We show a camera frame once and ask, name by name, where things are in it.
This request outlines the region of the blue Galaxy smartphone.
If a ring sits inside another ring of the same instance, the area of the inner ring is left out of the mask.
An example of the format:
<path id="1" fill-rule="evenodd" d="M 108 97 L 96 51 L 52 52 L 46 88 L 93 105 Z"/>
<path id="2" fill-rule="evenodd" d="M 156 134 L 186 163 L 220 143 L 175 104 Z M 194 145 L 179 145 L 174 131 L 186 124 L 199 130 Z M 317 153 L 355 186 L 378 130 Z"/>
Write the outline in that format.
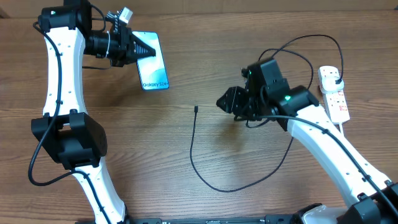
<path id="1" fill-rule="evenodd" d="M 169 79 L 158 34 L 147 31 L 133 31 L 132 33 L 155 50 L 155 56 L 137 61 L 142 89 L 145 91 L 168 89 Z"/>

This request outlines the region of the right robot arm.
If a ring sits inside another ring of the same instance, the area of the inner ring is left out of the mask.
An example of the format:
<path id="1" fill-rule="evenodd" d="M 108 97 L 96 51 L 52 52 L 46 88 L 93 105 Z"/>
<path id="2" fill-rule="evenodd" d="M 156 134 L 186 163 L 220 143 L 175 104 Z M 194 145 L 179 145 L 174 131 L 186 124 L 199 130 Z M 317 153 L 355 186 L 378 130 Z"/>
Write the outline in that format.
<path id="1" fill-rule="evenodd" d="M 241 73 L 245 87 L 228 88 L 217 106 L 236 120 L 277 121 L 312 153 L 346 205 L 329 208 L 316 203 L 295 213 L 291 223 L 397 223 L 397 184 L 353 147 L 307 88 L 289 87 L 273 58 Z"/>

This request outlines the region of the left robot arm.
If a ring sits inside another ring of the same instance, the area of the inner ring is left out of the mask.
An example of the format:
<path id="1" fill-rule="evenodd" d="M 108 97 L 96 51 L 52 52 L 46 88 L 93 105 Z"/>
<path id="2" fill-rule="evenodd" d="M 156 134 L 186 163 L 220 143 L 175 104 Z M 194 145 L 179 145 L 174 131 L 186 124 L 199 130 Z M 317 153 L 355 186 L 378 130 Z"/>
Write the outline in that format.
<path id="1" fill-rule="evenodd" d="M 48 55 L 48 87 L 43 115 L 31 121 L 37 149 L 46 150 L 66 176 L 76 178 L 95 215 L 95 223 L 132 223 L 106 167 L 104 128 L 88 115 L 83 96 L 83 57 L 108 59 L 122 67 L 156 55 L 154 48 L 128 27 L 132 11 L 100 15 L 111 28 L 93 28 L 89 1 L 65 1 L 42 9 L 34 29 L 44 37 Z"/>

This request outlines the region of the white charger plug adapter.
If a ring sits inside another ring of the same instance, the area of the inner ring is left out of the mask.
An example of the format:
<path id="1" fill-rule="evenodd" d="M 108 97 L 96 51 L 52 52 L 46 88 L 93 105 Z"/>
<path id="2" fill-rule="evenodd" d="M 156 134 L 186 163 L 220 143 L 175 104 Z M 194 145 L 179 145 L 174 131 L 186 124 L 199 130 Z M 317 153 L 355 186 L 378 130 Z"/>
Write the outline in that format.
<path id="1" fill-rule="evenodd" d="M 339 83 L 336 82 L 334 77 L 321 77 L 320 80 L 320 91 L 323 94 L 331 94 L 337 91 L 343 90 L 345 87 L 344 81 L 340 81 Z"/>

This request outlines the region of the white power strip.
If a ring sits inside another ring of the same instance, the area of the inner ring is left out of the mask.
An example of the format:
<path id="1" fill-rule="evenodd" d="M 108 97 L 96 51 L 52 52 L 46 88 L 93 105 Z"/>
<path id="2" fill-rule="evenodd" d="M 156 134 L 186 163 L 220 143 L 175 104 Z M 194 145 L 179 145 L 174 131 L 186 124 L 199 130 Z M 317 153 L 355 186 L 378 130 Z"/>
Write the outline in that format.
<path id="1" fill-rule="evenodd" d="M 340 79 L 340 74 L 336 67 L 326 65 L 318 69 L 319 82 L 321 77 L 334 77 L 335 80 L 338 81 Z M 343 90 L 331 94 L 322 93 L 322 95 L 326 113 L 333 124 L 343 124 L 350 120 L 347 102 Z"/>

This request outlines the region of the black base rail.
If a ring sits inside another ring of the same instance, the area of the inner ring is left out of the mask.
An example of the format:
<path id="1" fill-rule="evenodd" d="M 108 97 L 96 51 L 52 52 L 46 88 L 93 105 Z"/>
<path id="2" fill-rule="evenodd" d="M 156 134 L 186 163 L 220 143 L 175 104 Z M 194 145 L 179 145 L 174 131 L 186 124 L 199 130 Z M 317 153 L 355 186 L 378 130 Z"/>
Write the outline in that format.
<path id="1" fill-rule="evenodd" d="M 137 224 L 271 224 L 271 223 L 338 223 L 338 217 L 352 206 L 346 203 L 344 207 L 327 207 L 322 203 L 313 203 L 291 214 L 268 214 L 263 217 L 235 217 L 235 218 L 133 218 L 126 215 L 124 223 Z"/>

